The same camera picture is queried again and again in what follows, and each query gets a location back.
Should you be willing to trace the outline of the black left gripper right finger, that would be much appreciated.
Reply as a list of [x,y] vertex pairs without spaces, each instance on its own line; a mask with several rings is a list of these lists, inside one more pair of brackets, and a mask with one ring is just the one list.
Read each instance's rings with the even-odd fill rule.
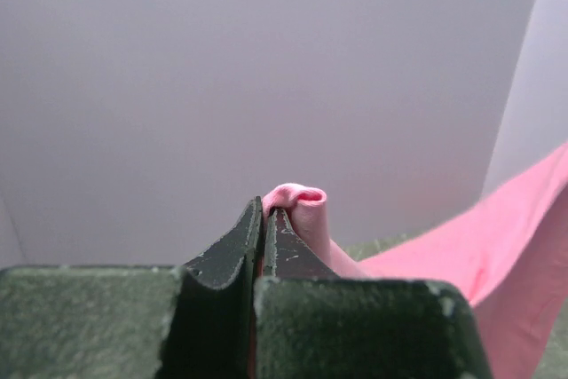
[[269,216],[256,280],[258,378],[488,378],[469,304],[436,280],[334,273],[283,209]]

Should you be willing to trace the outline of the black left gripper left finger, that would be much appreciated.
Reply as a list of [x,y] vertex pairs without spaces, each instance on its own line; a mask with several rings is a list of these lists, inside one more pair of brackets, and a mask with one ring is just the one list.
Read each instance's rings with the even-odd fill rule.
[[263,248],[260,197],[183,266],[159,378],[249,378],[253,284]]

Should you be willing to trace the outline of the pink t shirt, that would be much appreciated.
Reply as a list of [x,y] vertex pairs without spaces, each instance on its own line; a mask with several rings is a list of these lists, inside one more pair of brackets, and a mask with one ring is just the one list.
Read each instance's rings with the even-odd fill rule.
[[452,283],[473,308],[493,375],[534,374],[567,297],[565,146],[458,217],[361,261],[331,239],[324,191],[287,183],[262,203],[264,213],[284,209],[299,237],[344,278]]

